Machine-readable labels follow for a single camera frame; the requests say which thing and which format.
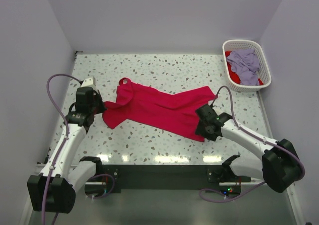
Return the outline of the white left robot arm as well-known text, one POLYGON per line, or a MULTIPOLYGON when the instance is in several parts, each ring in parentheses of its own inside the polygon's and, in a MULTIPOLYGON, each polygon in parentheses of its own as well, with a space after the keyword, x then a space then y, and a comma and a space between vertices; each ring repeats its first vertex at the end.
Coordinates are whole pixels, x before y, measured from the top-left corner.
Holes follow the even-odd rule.
POLYGON ((75 204, 76 193, 85 182, 88 179, 98 181, 103 176, 98 157, 83 157, 74 170, 70 169, 95 115, 106 110, 94 85, 81 85, 75 98, 65 117, 59 144, 40 174, 31 175, 27 181, 35 211, 69 213, 75 204))

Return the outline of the crimson red t shirt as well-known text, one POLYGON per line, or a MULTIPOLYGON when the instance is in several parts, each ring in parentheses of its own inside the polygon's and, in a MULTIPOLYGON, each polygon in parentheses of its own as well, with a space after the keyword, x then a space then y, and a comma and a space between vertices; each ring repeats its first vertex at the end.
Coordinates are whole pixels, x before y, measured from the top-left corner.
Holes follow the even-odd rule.
POLYGON ((195 111, 216 98, 208 86, 171 95, 122 78, 116 93, 115 102, 104 103, 106 111, 102 118, 109 128, 114 129, 125 120, 132 120, 188 139, 204 141, 195 133, 199 122, 195 111))

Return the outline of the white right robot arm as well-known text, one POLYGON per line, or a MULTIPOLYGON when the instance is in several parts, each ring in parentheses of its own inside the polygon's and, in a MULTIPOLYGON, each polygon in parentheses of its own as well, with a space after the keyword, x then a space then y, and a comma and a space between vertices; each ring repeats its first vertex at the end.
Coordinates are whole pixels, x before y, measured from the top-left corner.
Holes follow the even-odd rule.
POLYGON ((251 152, 255 158, 233 155, 222 163, 222 178, 232 182, 241 176, 263 180, 272 190, 282 193, 304 176, 304 168, 292 143, 260 135, 241 125, 234 116, 217 112, 206 104, 196 110, 199 123, 196 134, 216 141, 223 137, 251 152))

